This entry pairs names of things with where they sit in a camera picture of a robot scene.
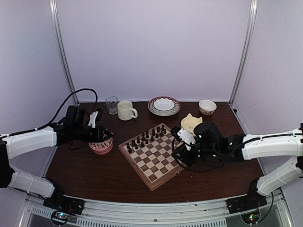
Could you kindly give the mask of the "right aluminium frame post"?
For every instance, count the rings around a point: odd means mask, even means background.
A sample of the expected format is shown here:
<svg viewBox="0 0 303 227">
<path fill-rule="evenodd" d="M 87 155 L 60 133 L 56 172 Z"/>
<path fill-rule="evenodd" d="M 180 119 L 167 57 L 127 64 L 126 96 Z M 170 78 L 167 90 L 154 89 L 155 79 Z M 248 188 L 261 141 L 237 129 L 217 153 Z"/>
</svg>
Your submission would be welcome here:
<svg viewBox="0 0 303 227">
<path fill-rule="evenodd" d="M 256 19 L 257 19 L 257 11 L 258 11 L 258 0 L 251 0 L 242 54 L 241 54 L 240 63 L 239 63 L 238 69 L 237 69 L 237 74 L 236 74 L 236 79 L 235 79 L 234 86 L 232 89 L 232 94 L 231 94 L 231 97 L 229 100 L 230 106 L 234 106 L 236 96 L 237 96 L 237 93 L 240 88 L 241 79 L 242 79 L 242 76 L 243 76 L 243 73 L 245 70 L 245 66 L 246 66 L 246 62 L 247 62 L 247 58 L 248 58 L 248 54 L 249 54 L 249 50 L 250 50 L 250 45 L 251 45 L 253 34 L 254 34 L 254 29 L 255 29 L 255 24 L 256 24 Z"/>
</svg>

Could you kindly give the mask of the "pink cat-ear bowl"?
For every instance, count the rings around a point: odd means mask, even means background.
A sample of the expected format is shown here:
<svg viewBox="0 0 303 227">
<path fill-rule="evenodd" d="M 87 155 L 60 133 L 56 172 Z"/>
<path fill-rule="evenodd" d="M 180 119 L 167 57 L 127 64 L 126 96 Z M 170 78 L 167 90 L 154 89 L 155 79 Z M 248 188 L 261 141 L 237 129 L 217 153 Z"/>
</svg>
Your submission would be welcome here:
<svg viewBox="0 0 303 227">
<path fill-rule="evenodd" d="M 113 148 L 113 138 L 109 138 L 104 142 L 89 143 L 89 147 L 97 155 L 104 155 L 109 153 Z"/>
</svg>

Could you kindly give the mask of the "white scalloped bowl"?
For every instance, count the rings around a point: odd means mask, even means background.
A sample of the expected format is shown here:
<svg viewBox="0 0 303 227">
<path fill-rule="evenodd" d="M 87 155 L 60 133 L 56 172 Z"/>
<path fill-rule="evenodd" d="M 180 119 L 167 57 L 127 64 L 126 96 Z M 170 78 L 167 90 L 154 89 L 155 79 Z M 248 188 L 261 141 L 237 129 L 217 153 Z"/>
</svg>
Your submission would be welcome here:
<svg viewBox="0 0 303 227">
<path fill-rule="evenodd" d="M 156 99 L 153 102 L 153 106 L 160 111 L 168 111 L 174 108 L 175 103 L 173 100 L 169 99 L 169 98 L 160 98 L 160 99 Z"/>
</svg>

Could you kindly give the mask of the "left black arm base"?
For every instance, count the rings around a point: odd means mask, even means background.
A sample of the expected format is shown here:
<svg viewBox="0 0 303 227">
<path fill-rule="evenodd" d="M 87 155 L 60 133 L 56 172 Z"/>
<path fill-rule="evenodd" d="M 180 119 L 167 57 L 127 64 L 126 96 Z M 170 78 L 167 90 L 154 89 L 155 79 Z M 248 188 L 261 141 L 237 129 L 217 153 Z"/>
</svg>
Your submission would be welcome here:
<svg viewBox="0 0 303 227">
<path fill-rule="evenodd" d="M 54 210 L 59 210 L 70 215 L 81 215 L 84 209 L 84 200 L 63 197 L 62 201 L 56 201 L 52 198 L 44 199 L 43 205 Z"/>
</svg>

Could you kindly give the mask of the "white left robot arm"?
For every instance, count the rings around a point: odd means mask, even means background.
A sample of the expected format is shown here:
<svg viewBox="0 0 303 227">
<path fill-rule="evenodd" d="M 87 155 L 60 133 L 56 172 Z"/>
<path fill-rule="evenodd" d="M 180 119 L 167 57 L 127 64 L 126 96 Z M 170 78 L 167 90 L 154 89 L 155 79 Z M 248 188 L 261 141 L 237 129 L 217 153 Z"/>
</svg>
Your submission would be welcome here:
<svg viewBox="0 0 303 227">
<path fill-rule="evenodd" d="M 50 203 L 58 210 L 65 209 L 68 206 L 68 199 L 63 196 L 63 190 L 59 186 L 45 178 L 22 171 L 9 162 L 25 153 L 42 148 L 57 147 L 75 140 L 85 143 L 101 143 L 112 138 L 112 133 L 97 124 L 103 110 L 93 111 L 89 115 L 88 122 L 84 122 L 85 113 L 84 109 L 70 105 L 66 116 L 59 122 L 51 122 L 33 130 L 1 136 L 1 188 L 9 187 L 37 194 L 49 198 Z"/>
</svg>

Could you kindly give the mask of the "cream ribbed mug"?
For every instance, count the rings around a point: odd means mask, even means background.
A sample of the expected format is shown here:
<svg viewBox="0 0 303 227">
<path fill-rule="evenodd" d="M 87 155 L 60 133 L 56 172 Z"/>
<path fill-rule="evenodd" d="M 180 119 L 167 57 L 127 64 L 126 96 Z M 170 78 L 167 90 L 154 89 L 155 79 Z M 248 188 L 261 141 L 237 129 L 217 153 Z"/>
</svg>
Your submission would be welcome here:
<svg viewBox="0 0 303 227">
<path fill-rule="evenodd" d="M 138 112 L 133 108 L 133 103 L 128 100 L 120 101 L 118 107 L 118 118 L 122 121 L 128 121 L 138 117 Z"/>
</svg>

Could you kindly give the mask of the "front aluminium rail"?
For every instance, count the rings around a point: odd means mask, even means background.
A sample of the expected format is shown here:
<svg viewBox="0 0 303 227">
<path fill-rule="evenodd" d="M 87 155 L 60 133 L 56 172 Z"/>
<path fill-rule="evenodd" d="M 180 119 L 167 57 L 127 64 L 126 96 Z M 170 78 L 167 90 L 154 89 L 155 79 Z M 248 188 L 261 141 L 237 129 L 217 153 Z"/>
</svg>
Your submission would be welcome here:
<svg viewBox="0 0 303 227">
<path fill-rule="evenodd" d="M 267 205 L 231 214 L 226 199 L 182 203 L 119 203 L 84 201 L 80 215 L 74 214 L 62 227 L 249 227 L 244 219 L 260 212 L 258 227 L 294 226 L 280 189 L 268 196 Z"/>
</svg>

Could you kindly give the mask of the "yellow cat-ear bowl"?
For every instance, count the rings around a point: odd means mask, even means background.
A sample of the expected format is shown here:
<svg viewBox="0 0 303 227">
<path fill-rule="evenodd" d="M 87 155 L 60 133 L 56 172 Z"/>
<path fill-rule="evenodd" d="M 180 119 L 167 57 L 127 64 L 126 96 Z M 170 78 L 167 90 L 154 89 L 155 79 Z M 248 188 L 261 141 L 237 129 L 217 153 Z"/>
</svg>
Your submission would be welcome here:
<svg viewBox="0 0 303 227">
<path fill-rule="evenodd" d="M 191 113 L 188 113 L 187 116 L 181 120 L 180 124 L 184 130 L 195 136 L 194 128 L 197 125 L 201 124 L 202 122 L 203 122 L 202 117 L 197 118 L 194 117 Z"/>
</svg>

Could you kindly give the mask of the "clear drinking glass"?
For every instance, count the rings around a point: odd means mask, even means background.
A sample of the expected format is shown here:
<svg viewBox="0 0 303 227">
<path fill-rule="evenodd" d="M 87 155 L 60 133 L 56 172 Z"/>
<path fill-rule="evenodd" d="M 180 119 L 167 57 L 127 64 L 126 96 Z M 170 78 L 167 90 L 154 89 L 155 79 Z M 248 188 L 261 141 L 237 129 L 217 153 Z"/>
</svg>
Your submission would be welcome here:
<svg viewBox="0 0 303 227">
<path fill-rule="evenodd" d="M 117 112 L 118 112 L 117 105 L 118 105 L 118 102 L 119 102 L 118 97 L 110 96 L 105 100 L 105 102 L 106 102 L 106 106 L 107 106 L 109 114 L 111 114 L 111 115 L 117 114 Z"/>
</svg>

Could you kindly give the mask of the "wooden chess board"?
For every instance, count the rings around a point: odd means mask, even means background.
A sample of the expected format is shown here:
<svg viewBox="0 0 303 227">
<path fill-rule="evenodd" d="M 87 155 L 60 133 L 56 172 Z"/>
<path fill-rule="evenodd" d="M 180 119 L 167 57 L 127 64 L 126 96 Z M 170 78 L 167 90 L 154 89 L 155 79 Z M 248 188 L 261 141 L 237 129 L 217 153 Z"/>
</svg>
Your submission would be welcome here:
<svg viewBox="0 0 303 227">
<path fill-rule="evenodd" d="M 160 131 L 157 135 L 156 128 L 157 126 L 161 128 L 162 125 L 165 126 L 166 133 Z M 157 126 L 148 129 L 150 136 L 148 139 L 145 131 L 118 146 L 120 152 L 151 191 L 156 190 L 183 170 L 171 155 L 173 136 L 170 128 L 163 123 Z M 131 140 L 135 140 L 135 147 L 132 147 Z M 132 148 L 131 153 L 127 150 L 127 143 Z"/>
</svg>

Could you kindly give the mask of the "white floral small bowl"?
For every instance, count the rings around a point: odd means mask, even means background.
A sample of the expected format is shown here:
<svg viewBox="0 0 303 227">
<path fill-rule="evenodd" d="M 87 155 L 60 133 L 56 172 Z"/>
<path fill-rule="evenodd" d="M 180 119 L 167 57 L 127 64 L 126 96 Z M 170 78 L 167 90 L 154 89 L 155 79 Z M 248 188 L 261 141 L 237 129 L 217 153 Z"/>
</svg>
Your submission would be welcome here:
<svg viewBox="0 0 303 227">
<path fill-rule="evenodd" d="M 199 101 L 198 105 L 199 111 L 203 115 L 212 115 L 217 109 L 216 103 L 211 100 L 201 100 Z"/>
</svg>

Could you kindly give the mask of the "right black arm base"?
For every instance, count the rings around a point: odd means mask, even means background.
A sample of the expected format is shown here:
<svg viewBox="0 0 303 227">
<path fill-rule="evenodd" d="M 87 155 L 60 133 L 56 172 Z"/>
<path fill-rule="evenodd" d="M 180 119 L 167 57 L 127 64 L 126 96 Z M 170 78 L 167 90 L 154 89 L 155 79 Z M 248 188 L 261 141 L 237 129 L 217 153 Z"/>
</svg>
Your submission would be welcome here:
<svg viewBox="0 0 303 227">
<path fill-rule="evenodd" d="M 266 197 L 262 195 L 245 195 L 226 200 L 230 214 L 257 209 L 267 205 Z"/>
</svg>

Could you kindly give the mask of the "left aluminium frame post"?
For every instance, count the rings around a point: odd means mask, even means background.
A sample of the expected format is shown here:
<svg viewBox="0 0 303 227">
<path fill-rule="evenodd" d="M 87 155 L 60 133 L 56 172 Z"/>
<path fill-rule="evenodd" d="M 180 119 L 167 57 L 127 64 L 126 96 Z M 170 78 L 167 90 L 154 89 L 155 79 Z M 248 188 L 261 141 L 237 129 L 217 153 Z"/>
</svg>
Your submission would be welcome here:
<svg viewBox="0 0 303 227">
<path fill-rule="evenodd" d="M 66 52 L 65 52 L 65 48 L 64 48 L 64 44 L 63 44 L 63 38 L 62 38 L 62 32 L 61 32 L 59 14 L 58 14 L 58 8 L 57 8 L 57 1 L 49 0 L 49 3 L 50 3 L 50 11 L 51 11 L 52 19 L 53 19 L 53 25 L 54 25 L 56 39 L 57 39 L 58 48 L 59 48 L 59 56 L 60 56 L 60 59 L 62 62 L 63 72 L 64 72 L 65 78 L 67 80 L 68 89 L 72 93 L 72 92 L 75 92 L 76 90 L 75 90 L 74 83 L 71 78 L 71 73 L 70 73 L 70 69 L 69 69 L 69 65 L 68 65 L 68 61 L 67 61 L 67 56 L 66 56 Z"/>
</svg>

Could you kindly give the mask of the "patterned brown rim plate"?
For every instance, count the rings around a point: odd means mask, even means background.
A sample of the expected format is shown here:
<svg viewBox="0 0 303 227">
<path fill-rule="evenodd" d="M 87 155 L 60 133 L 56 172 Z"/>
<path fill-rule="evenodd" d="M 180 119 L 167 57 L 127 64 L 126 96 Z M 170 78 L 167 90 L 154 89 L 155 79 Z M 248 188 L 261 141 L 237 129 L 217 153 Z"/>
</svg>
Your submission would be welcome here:
<svg viewBox="0 0 303 227">
<path fill-rule="evenodd" d="M 172 97 L 160 96 L 148 103 L 148 109 L 154 115 L 166 117 L 177 114 L 181 109 L 181 105 Z"/>
</svg>

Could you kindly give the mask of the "aluminium frame post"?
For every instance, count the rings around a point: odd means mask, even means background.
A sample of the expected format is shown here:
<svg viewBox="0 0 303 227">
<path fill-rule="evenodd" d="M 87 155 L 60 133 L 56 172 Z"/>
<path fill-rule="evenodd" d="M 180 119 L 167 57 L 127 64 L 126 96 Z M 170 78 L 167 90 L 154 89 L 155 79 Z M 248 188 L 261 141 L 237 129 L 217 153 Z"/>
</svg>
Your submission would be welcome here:
<svg viewBox="0 0 303 227">
<path fill-rule="evenodd" d="M 51 11 L 52 19 L 53 19 L 53 25 L 54 25 L 56 39 L 57 39 L 58 48 L 59 48 L 59 56 L 60 56 L 60 59 L 62 62 L 63 72 L 64 72 L 65 78 L 67 80 L 68 89 L 72 93 L 72 92 L 75 92 L 76 90 L 75 90 L 74 83 L 71 78 L 71 73 L 70 73 L 70 69 L 69 69 L 69 65 L 68 65 L 68 61 L 67 61 L 67 56 L 66 56 L 66 52 L 65 52 L 65 48 L 64 48 L 64 44 L 63 44 L 63 38 L 62 38 L 62 32 L 61 32 L 59 14 L 58 14 L 58 8 L 57 8 L 57 1 L 49 0 L 49 3 L 50 3 L 50 11 Z"/>
<path fill-rule="evenodd" d="M 231 97 L 229 100 L 230 106 L 234 106 L 236 96 L 237 96 L 237 93 L 240 88 L 241 79 L 242 79 L 242 76 L 243 76 L 243 73 L 245 70 L 245 66 L 246 66 L 246 62 L 247 62 L 247 58 L 248 58 L 248 54 L 249 54 L 249 50 L 250 50 L 250 45 L 251 45 L 253 34 L 254 34 L 254 29 L 255 29 L 255 24 L 256 24 L 256 19 L 257 19 L 257 11 L 258 11 L 258 0 L 251 0 L 242 54 L 241 54 L 240 63 L 239 63 L 238 69 L 237 69 L 237 74 L 236 74 L 236 79 L 235 79 L 234 86 L 232 89 L 232 94 L 231 94 Z"/>
</svg>

